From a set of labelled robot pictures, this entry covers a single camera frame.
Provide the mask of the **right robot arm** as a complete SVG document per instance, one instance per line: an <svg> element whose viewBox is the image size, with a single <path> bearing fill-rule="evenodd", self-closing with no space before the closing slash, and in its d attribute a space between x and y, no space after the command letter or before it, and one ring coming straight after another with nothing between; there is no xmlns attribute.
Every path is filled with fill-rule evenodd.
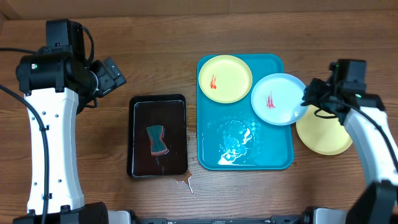
<svg viewBox="0 0 398 224"><path fill-rule="evenodd" d="M388 127L379 95L365 92L363 83L325 82L314 78L303 103L333 114L357 150L366 190L349 210L317 207L310 223L397 223L397 145Z"/></svg>

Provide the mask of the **green orange sponge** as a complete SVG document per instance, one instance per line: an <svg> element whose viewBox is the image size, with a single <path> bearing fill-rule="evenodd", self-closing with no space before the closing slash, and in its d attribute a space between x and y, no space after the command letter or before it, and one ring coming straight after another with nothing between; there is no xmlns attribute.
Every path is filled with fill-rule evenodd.
<svg viewBox="0 0 398 224"><path fill-rule="evenodd" d="M162 125L153 125L146 127L150 140L151 156L161 156L167 154L169 149L164 143L165 128Z"/></svg>

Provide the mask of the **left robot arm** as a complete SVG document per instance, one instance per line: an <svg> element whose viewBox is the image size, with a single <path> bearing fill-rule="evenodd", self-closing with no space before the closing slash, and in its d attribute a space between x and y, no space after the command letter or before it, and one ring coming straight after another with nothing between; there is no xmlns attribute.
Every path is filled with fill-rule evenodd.
<svg viewBox="0 0 398 224"><path fill-rule="evenodd" d="M114 61L57 45L22 57L16 75L30 118L32 185L27 215L13 222L131 223L129 211L85 203L76 161L77 114L126 82Z"/></svg>

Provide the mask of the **light blue plate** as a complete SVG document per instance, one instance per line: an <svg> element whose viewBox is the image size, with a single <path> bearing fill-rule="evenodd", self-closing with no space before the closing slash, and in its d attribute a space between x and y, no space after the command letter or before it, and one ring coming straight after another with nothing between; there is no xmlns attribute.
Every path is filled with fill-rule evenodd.
<svg viewBox="0 0 398 224"><path fill-rule="evenodd" d="M297 122L308 110L303 106L305 84L293 75L274 73L259 80L251 93L251 105L263 121L285 126Z"/></svg>

